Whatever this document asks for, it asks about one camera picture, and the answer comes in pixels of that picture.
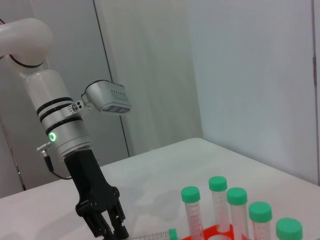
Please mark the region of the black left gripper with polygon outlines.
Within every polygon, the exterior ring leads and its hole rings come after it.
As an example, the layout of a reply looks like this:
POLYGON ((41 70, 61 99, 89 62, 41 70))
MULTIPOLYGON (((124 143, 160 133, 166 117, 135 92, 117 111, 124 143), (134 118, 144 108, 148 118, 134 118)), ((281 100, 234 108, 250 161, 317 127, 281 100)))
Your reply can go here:
POLYGON ((65 157, 64 163, 79 194, 76 213, 83 217, 95 238, 118 240, 129 237, 123 225, 126 219, 116 188, 105 179, 102 170, 90 149, 78 150, 65 157), (114 232, 101 213, 107 211, 114 232))

